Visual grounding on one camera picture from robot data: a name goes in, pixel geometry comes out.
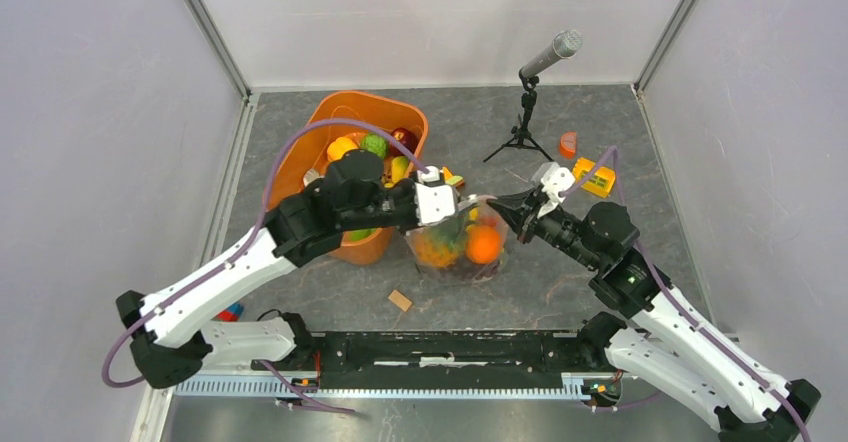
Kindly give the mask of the orange spiky fruit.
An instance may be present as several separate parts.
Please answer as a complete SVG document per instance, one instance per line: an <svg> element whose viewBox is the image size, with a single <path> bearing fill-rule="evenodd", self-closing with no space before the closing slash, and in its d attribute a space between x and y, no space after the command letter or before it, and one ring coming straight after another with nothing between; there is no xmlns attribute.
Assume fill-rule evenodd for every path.
<svg viewBox="0 0 848 442"><path fill-rule="evenodd" d="M437 269L453 265L466 249L465 224L424 228L409 236L408 242L416 262Z"/></svg>

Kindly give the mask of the clear zip top bag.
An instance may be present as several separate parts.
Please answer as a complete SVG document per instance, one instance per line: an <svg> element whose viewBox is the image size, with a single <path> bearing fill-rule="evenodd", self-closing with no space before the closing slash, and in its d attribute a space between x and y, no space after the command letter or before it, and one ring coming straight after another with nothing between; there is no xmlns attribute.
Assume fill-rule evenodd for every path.
<svg viewBox="0 0 848 442"><path fill-rule="evenodd" d="M493 200L473 195L461 201L455 215L407 232L416 270L449 283L480 283L497 275L506 263L509 227L490 206Z"/></svg>

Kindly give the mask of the orange plastic bin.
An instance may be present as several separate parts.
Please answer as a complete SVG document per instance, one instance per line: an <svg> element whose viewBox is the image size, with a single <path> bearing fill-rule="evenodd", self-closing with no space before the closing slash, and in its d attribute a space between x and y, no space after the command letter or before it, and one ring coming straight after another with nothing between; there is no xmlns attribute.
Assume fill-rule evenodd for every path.
<svg viewBox="0 0 848 442"><path fill-rule="evenodd" d="M428 120L417 107L354 90L339 91L325 97L318 104L309 122L313 124L330 118L359 120L387 133L404 128L418 137L418 145L413 150L417 157L421 155L429 132ZM273 208L283 198L302 190L303 176L308 170L316 169L319 173L324 173L328 165L326 149L336 139L348 136L358 141L365 133L364 129L351 125L334 125L316 129L300 137L283 159L268 190L269 206ZM394 228L382 228L360 239L345 235L342 246L330 255L355 265L374 264L383 256L396 233Z"/></svg>

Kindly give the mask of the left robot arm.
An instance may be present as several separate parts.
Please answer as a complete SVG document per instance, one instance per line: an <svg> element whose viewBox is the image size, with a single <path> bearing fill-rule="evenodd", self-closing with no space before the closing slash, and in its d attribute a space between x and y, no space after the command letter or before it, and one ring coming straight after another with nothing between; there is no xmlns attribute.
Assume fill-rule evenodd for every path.
<svg viewBox="0 0 848 442"><path fill-rule="evenodd" d="M254 361L306 367L312 336L297 314L268 321L217 322L215 316L264 284L340 248L347 232L431 224L450 208L438 204L444 179L435 167L386 187L384 163L357 149L274 207L233 246L179 282L143 295L128 291L116 306L131 340L141 381L178 385L208 365Z"/></svg>

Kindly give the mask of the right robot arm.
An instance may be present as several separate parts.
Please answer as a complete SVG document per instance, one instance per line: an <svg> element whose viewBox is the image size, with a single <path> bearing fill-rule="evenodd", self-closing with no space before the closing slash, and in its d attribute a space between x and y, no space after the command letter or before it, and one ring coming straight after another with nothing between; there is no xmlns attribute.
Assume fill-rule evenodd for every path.
<svg viewBox="0 0 848 442"><path fill-rule="evenodd" d="M487 203L520 242L539 238L594 272L590 286L608 309L579 334L585 367L637 376L721 441L810 440L820 391L768 369L695 309L640 248L626 207L600 202L579 219L540 189Z"/></svg>

